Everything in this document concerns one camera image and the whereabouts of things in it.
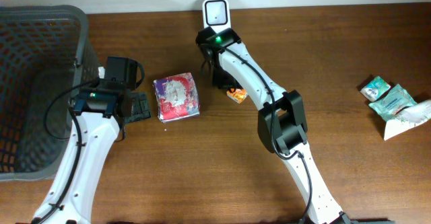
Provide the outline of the small orange box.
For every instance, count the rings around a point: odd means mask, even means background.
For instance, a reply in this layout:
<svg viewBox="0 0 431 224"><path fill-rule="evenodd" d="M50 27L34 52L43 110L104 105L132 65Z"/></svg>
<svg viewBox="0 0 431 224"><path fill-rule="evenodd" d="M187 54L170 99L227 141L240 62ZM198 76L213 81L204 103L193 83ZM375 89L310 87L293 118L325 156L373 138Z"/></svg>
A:
<svg viewBox="0 0 431 224"><path fill-rule="evenodd" d="M238 104L241 104L247 97L248 94L245 89L234 89L231 88L226 92L227 96Z"/></svg>

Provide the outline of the red purple snack bag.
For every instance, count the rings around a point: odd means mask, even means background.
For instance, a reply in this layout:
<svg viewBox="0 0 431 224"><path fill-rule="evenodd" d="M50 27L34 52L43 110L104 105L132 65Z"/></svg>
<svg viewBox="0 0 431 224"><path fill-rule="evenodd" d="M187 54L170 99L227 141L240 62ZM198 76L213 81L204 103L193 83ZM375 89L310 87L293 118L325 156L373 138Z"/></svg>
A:
<svg viewBox="0 0 431 224"><path fill-rule="evenodd" d="M153 81L158 118L172 122L200 115L197 87L191 73L181 73Z"/></svg>

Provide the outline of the green tissue pack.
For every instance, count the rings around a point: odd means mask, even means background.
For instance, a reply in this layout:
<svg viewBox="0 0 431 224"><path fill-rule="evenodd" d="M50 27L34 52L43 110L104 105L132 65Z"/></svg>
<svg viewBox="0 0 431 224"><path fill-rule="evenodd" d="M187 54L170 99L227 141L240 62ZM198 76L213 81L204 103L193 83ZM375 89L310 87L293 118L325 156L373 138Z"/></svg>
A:
<svg viewBox="0 0 431 224"><path fill-rule="evenodd" d="M391 86L380 76L375 77L366 84L360 93L370 102L377 101L384 93L389 91Z"/></svg>

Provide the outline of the teal wet wipes pouch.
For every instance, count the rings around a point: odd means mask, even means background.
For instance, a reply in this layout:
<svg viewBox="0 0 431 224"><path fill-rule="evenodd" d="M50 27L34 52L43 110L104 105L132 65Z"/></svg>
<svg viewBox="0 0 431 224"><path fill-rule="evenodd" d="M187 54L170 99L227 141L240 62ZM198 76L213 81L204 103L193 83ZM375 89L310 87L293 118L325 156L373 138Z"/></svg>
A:
<svg viewBox="0 0 431 224"><path fill-rule="evenodd" d="M417 102L410 96L406 89L397 84L388 94L380 100L369 103L384 121L392 119L402 109L415 106Z"/></svg>

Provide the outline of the white tube gold cap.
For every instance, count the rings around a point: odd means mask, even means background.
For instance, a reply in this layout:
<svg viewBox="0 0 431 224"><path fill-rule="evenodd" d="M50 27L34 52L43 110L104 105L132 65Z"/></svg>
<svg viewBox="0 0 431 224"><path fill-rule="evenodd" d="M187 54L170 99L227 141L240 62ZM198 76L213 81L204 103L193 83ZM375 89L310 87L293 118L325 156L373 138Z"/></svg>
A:
<svg viewBox="0 0 431 224"><path fill-rule="evenodd" d="M383 139L386 141L429 120L430 100L405 108L387 121Z"/></svg>

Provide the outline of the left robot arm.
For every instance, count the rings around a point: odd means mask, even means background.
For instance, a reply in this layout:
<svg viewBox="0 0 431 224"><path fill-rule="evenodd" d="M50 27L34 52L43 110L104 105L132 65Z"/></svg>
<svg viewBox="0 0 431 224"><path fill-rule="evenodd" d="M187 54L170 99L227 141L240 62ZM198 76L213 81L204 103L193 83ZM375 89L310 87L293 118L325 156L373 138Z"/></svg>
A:
<svg viewBox="0 0 431 224"><path fill-rule="evenodd" d="M90 223L102 169L126 121L145 73L141 63L108 57L103 77L71 88L71 132L53 184L33 223Z"/></svg>

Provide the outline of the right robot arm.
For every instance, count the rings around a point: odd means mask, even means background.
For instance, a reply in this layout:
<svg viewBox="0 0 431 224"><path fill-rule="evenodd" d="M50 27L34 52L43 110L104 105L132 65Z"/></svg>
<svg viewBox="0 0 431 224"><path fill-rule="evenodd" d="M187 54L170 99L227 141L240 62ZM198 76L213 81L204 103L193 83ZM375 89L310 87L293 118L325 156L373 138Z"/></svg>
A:
<svg viewBox="0 0 431 224"><path fill-rule="evenodd" d="M296 91L275 83L255 62L237 33L207 27L195 40L205 60L228 74L251 97L258 110L258 135L265 148L287 167L304 202L304 223L350 223L332 197L310 151L304 104Z"/></svg>

